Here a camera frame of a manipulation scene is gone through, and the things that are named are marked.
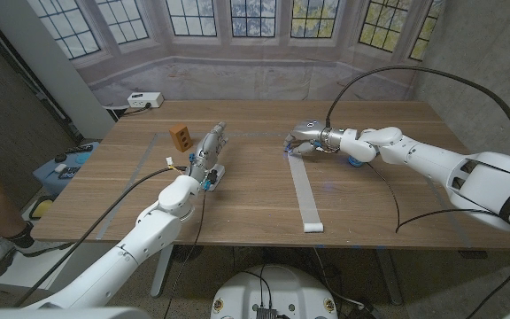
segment concrete wall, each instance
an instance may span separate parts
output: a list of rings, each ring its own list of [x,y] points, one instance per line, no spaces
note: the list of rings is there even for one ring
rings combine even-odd
[[[466,77],[510,105],[510,1],[447,0],[425,57],[421,66]],[[413,98],[429,102],[472,152],[510,155],[510,122],[483,93],[418,74]]]

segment power strip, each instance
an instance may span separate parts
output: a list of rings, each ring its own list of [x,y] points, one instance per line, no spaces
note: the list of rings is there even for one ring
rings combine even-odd
[[[147,103],[151,103],[151,107],[160,107],[164,100],[160,92],[134,92],[127,98],[129,106],[137,108],[143,108]]]

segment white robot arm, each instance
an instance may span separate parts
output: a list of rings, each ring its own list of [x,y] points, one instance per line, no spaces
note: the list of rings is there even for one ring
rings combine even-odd
[[[135,227],[113,249],[97,260],[66,288],[27,308],[104,306],[147,258],[171,244],[182,223],[194,212],[190,202],[202,185],[215,183],[210,168],[227,142],[225,122],[215,126],[200,142],[185,175],[180,175],[158,195],[158,200],[137,217]]]
[[[404,136],[399,128],[326,128],[319,121],[303,121],[287,136],[285,150],[306,154],[314,150],[345,152],[360,162],[377,153],[383,161],[406,165],[445,187],[452,204],[496,214],[469,214],[501,230],[510,230],[510,156],[495,152],[462,155]]]

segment window pane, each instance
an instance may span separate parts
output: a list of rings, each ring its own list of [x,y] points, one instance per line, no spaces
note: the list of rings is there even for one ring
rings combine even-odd
[[[145,26],[143,25],[143,22],[140,19],[131,21],[131,26],[133,27],[133,30],[135,30],[135,33],[137,34],[137,39],[143,39],[148,36],[147,31],[145,30]]]
[[[125,43],[126,42],[125,36],[121,32],[120,25],[117,25],[117,24],[112,25],[112,26],[110,26],[110,30],[112,31],[113,37],[115,38],[115,41],[117,43]]]
[[[294,0],[292,5],[292,18],[306,18],[308,0]]]
[[[123,22],[120,23],[121,32],[123,32],[123,35],[128,41],[133,41],[137,39],[137,36],[135,35],[135,32],[133,32],[133,28],[131,27],[130,22]]]
[[[41,0],[41,4],[44,7],[46,14],[52,14],[57,12],[58,8],[56,8],[50,0]]]
[[[70,54],[70,51],[68,50],[68,46],[63,40],[57,40],[57,43],[60,49],[62,49],[62,51],[64,52],[64,54],[66,54],[67,58],[73,58],[72,54]]]
[[[359,39],[359,41],[361,43],[365,43],[365,44],[371,44],[371,40],[373,39],[373,33],[375,32],[375,27],[373,27],[372,25],[364,25],[363,26],[363,31],[361,31],[361,38]]]
[[[293,19],[292,30],[290,36],[292,37],[303,37],[305,36],[305,22],[306,19]]]
[[[66,19],[66,15],[64,15],[64,13],[50,16],[50,19],[52,20],[52,23],[54,23],[54,26],[60,33],[60,36],[67,37],[69,35],[74,34],[74,30],[72,30],[72,28],[70,27],[70,24],[68,23],[68,20]]]
[[[28,3],[69,59],[100,50],[74,0],[28,0]]]
[[[309,0],[307,18],[320,18],[322,13],[322,0]]]
[[[198,9],[203,17],[213,17],[212,0],[198,0]]]
[[[186,20],[183,17],[172,17],[171,20],[173,22],[175,35],[188,35]]]
[[[261,36],[261,19],[247,18],[247,35]]]
[[[69,36],[69,37],[65,38],[64,42],[68,46],[68,49],[70,50],[70,52],[72,53],[72,56],[74,58],[83,56],[86,54],[86,51],[81,46],[81,43],[80,43],[80,41],[78,41],[78,37],[76,37],[76,35]]]
[[[168,4],[168,12],[171,16],[184,15],[181,0],[166,0],[166,4]]]
[[[231,0],[231,16],[232,17],[245,16],[245,0]]]
[[[212,0],[166,0],[166,3],[173,23],[174,35],[217,35]]]
[[[261,36],[274,36],[274,19],[261,20]]]
[[[393,52],[406,22],[409,0],[375,0],[369,3],[359,42]]]
[[[330,38],[336,24],[338,0],[294,0],[291,37]]]
[[[79,34],[89,30],[86,20],[82,17],[80,10],[67,12],[66,18],[72,25],[75,33]]]
[[[198,16],[198,7],[196,6],[196,0],[182,0],[182,4],[184,5],[184,15]]]
[[[120,1],[109,2],[109,5],[112,7],[113,15],[115,16],[115,19],[117,19],[117,22],[124,22],[129,20]]]
[[[416,42],[414,43],[410,58],[422,61],[424,51],[429,44],[430,37],[432,36],[432,31],[434,31],[434,27],[436,26],[438,15],[442,10],[442,5],[443,0],[432,1],[429,12],[424,19],[424,23],[422,23],[422,29],[416,38]]]
[[[261,2],[260,0],[247,0],[247,16],[248,17],[260,17],[261,15]]]
[[[41,18],[41,22],[44,24],[47,30],[49,30],[50,35],[56,40],[60,37],[57,29],[52,25],[50,18]]]
[[[216,23],[213,18],[200,18],[204,35],[216,35]]]
[[[139,14],[139,10],[137,9],[137,4],[135,0],[123,0],[123,7],[127,13],[129,19],[140,19],[141,15]]]
[[[78,35],[81,44],[84,46],[84,49],[87,53],[91,53],[94,51],[98,51],[96,40],[94,40],[94,36],[88,31]]]
[[[102,0],[102,2],[99,10],[118,44],[149,37],[135,0]]]
[[[371,41],[371,45],[376,46],[377,48],[382,48],[383,43],[385,42],[385,36],[387,35],[387,30],[376,27],[375,33],[373,34],[373,40]]]
[[[331,37],[334,31],[334,21],[332,19],[323,19],[320,23],[318,37]]]
[[[188,24],[188,32],[190,35],[202,35],[199,17],[186,17],[186,23]]]
[[[74,0],[58,0],[58,4],[63,11],[78,8],[78,5],[76,5]]]
[[[262,0],[261,1],[261,17],[274,18],[275,13],[275,0]]]
[[[308,19],[306,21],[305,37],[317,37],[319,23],[320,23],[319,19]]]
[[[390,29],[400,32],[403,29],[406,21],[406,11],[395,10],[395,15],[393,16],[393,21],[390,23]]]
[[[382,46],[387,51],[395,50],[398,41],[398,32],[389,31],[387,33],[387,39],[385,39],[385,44]]]
[[[336,17],[337,1],[338,0],[325,0],[324,1],[324,9],[322,10],[322,18],[333,19]]]
[[[115,17],[113,16],[112,9],[110,9],[109,4],[100,4],[99,10],[102,12],[102,15],[105,18],[105,22],[107,22],[108,25],[116,23]]]
[[[246,18],[232,18],[234,36],[247,36]]]
[[[428,41],[424,41],[422,39],[416,40],[413,52],[411,53],[411,58],[422,60],[422,57],[424,56],[424,51],[426,50],[428,44],[429,44]]]

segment orange block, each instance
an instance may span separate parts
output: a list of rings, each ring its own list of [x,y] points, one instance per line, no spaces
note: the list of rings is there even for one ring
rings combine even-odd
[[[170,137],[173,138],[174,146],[178,151],[185,152],[192,147],[192,139],[188,133],[188,128],[184,124],[178,123],[171,127],[168,132]]]

